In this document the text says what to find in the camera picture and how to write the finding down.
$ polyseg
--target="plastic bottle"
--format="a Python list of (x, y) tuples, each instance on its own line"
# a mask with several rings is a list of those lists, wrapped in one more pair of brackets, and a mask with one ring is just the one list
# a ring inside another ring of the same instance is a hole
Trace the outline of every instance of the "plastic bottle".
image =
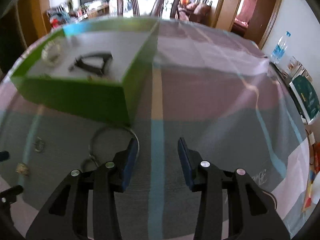
[(282, 56), (285, 53), (285, 50), (288, 47), (288, 39), (290, 38), (291, 34), (289, 32), (285, 33), (285, 36), (282, 36), (279, 41), (277, 46), (275, 47), (275, 49), (273, 50), (272, 54), (271, 54), (271, 61), (275, 64), (279, 63), (279, 61), (281, 60)]

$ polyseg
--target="pink cushion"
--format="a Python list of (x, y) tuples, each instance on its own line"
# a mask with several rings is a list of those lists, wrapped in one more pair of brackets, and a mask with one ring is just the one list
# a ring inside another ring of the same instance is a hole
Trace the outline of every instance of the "pink cushion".
[(180, 19), (181, 21), (189, 21), (189, 17), (186, 15), (186, 13), (184, 11), (180, 12)]
[(248, 23), (242, 22), (242, 21), (238, 20), (237, 18), (235, 18), (235, 23), (243, 26), (244, 28), (248, 27)]
[(198, 4), (195, 3), (195, 2), (189, 3), (189, 4), (186, 6), (186, 9), (191, 10), (191, 11), (194, 11), (197, 6), (198, 6)]
[(209, 5), (206, 5), (205, 3), (200, 3), (197, 7), (196, 7), (196, 9), (194, 10), (194, 14), (196, 14), (196, 15), (206, 15), (208, 12), (209, 12), (209, 10), (210, 10), (210, 6)]

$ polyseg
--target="striped tablecloth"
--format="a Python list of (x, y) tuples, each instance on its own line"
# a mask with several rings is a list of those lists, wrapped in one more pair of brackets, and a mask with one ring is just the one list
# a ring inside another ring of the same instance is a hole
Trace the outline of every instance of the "striped tablecloth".
[[(116, 194), (123, 239), (192, 239), (200, 193), (185, 184), (177, 153), (179, 137), (221, 169), (244, 168), (278, 200), (277, 212), (293, 236), (301, 213), (309, 168), (301, 118), (268, 59), (233, 33), (179, 21), (159, 21), (158, 49), (146, 78), (133, 125), (140, 156), (124, 194)], [(36, 47), (33, 44), (15, 67)], [(23, 99), (6, 76), (0, 85), (0, 191), (25, 191), (12, 205), (25, 235), (37, 211), (73, 169), (88, 157), (88, 143), (103, 123), (65, 114)], [(43, 153), (34, 150), (39, 137)], [(101, 161), (126, 148), (130, 135), (108, 130), (95, 145)], [(17, 163), (29, 177), (15, 172)], [(224, 212), (223, 238), (228, 236)]]

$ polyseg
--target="curtain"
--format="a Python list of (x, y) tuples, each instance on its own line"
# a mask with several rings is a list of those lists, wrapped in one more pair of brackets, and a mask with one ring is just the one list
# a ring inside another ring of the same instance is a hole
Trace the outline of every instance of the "curtain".
[(236, 18), (241, 22), (248, 23), (253, 15), (256, 4), (257, 0), (244, 0), (241, 11)]

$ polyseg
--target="metal wire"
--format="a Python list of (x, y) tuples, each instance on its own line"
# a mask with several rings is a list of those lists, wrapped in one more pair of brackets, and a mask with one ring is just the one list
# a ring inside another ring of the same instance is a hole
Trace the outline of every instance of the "metal wire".
[(274, 204), (275, 204), (275, 210), (276, 210), (277, 207), (278, 207), (278, 202), (277, 202), (276, 197), (275, 197), (272, 193), (270, 193), (270, 192), (267, 192), (267, 191), (265, 191), (265, 190), (263, 190), (263, 189), (261, 189), (261, 190), (262, 190), (262, 192), (263, 192), (264, 194), (269, 195), (269, 196), (272, 198), (272, 200), (273, 200), (273, 202), (274, 202)]
[(108, 128), (123, 129), (123, 130), (128, 131), (132, 136), (134, 136), (135, 139), (137, 140), (137, 143), (138, 143), (138, 152), (137, 152), (136, 159), (138, 158), (139, 152), (140, 152), (140, 142), (139, 142), (139, 139), (138, 139), (137, 135), (135, 134), (135, 132), (131, 128), (126, 127), (126, 126), (117, 126), (117, 125), (114, 125), (114, 124), (107, 124), (107, 125), (99, 128), (94, 133), (94, 135), (92, 136), (92, 138), (90, 140), (90, 143), (89, 143), (89, 159), (84, 160), (83, 164), (81, 165), (81, 169), (83, 171), (84, 171), (84, 166), (88, 163), (88, 161), (92, 161), (97, 168), (101, 165), (101, 163), (99, 162), (98, 158), (93, 153), (93, 145), (94, 145), (97, 137)]

